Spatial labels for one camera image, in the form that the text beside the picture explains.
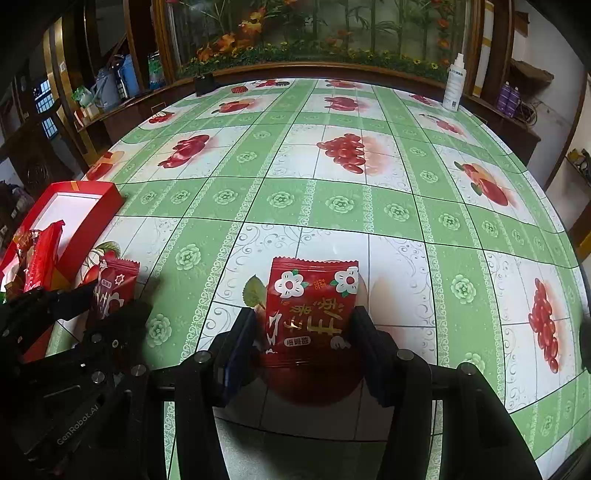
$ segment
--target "plastic container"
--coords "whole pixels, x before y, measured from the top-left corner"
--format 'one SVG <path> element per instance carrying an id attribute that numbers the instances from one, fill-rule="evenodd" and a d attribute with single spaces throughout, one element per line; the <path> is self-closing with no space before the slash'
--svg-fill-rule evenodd
<path id="1" fill-rule="evenodd" d="M 123 65 L 119 69 L 119 75 L 125 83 L 127 94 L 129 98 L 133 98 L 139 94 L 138 79 L 135 77 L 134 63 L 131 55 L 125 56 Z"/>
<path id="2" fill-rule="evenodd" d="M 505 82 L 499 93 L 499 99 L 496 101 L 496 109 L 501 113 L 505 112 L 507 102 L 509 101 L 509 95 L 511 95 L 511 87 L 509 82 Z"/>
<path id="3" fill-rule="evenodd" d="M 443 108 L 457 112 L 460 108 L 460 100 L 466 81 L 466 69 L 464 68 L 464 55 L 457 54 L 456 61 L 449 68 L 445 96 L 443 97 Z"/>
<path id="4" fill-rule="evenodd" d="M 151 53 L 148 55 L 148 72 L 150 74 L 150 89 L 156 90 L 166 85 L 164 79 L 164 70 L 160 61 L 160 53 Z"/>
<path id="5" fill-rule="evenodd" d="M 519 105 L 520 99 L 521 95 L 519 94 L 519 89 L 512 89 L 511 94 L 509 95 L 509 100 L 507 101 L 507 106 L 505 108 L 506 116 L 509 118 L 513 118 L 515 116 L 515 110 L 517 110 L 517 105 Z"/>

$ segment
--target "red snack packet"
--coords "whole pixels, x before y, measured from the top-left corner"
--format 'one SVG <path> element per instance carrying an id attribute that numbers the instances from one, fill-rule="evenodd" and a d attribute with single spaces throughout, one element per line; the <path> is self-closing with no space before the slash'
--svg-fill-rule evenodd
<path id="1" fill-rule="evenodd" d="M 122 258 L 100 259 L 99 278 L 92 305 L 93 319 L 102 320 L 134 299 L 139 263 Z"/>
<path id="2" fill-rule="evenodd" d="M 274 258 L 267 287 L 261 365 L 342 366 L 355 306 L 359 263 Z"/>
<path id="3" fill-rule="evenodd" d="M 33 255 L 27 266 L 24 291 L 43 287 L 51 290 L 51 278 L 57 260 L 57 247 L 60 244 L 61 230 L 65 222 L 60 220 L 39 233 L 33 247 Z"/>

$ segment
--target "blue thermos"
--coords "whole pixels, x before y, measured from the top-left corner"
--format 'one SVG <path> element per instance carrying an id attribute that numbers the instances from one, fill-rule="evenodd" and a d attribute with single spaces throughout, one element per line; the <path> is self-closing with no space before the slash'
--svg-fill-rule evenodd
<path id="1" fill-rule="evenodd" d="M 129 98 L 133 98 L 139 94 L 138 79 L 135 77 L 134 62 L 131 55 L 126 55 L 123 65 L 119 69 L 119 75 L 125 82 Z"/>

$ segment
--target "table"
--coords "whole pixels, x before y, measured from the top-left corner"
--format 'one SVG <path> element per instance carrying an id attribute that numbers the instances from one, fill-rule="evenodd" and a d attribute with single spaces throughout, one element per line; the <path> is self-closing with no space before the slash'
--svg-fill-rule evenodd
<path id="1" fill-rule="evenodd" d="M 358 170 L 326 145 L 346 134 L 359 138 Z M 194 156 L 173 155 L 183 140 Z M 97 245 L 114 242 L 141 263 L 137 296 L 154 305 L 150 368 L 176 365 L 228 330 L 246 281 L 266 283 L 274 257 L 359 260 L 377 327 L 432 364 L 475 364 L 544 477 L 591 435 L 578 344 L 589 304 L 573 249 L 527 169 L 469 111 L 362 83 L 270 79 L 188 96 L 110 152 L 101 180 L 126 201 Z M 541 289 L 556 373 L 528 320 Z M 49 353 L 67 347 L 64 329 L 80 338 L 65 322 Z M 321 408 L 291 405 L 255 380 L 216 416 L 233 479 L 366 479 L 392 410 L 363 383 Z M 434 403 L 429 478 L 442 424 Z M 173 404 L 164 430 L 177 479 Z"/>

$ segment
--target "white flower print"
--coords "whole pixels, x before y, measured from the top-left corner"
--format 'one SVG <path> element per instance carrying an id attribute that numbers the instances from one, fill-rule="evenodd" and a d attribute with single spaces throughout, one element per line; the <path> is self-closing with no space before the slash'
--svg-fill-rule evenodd
<path id="1" fill-rule="evenodd" d="M 282 299 L 301 297 L 304 294 L 304 286 L 301 284 L 303 280 L 304 277 L 297 270 L 288 270 L 281 274 L 281 278 L 275 282 L 274 287 L 281 294 Z"/>
<path id="2" fill-rule="evenodd" d="M 349 267 L 346 271 L 335 273 L 335 279 L 330 282 L 336 285 L 336 291 L 343 297 L 357 294 L 357 285 L 359 284 L 359 268 Z"/>

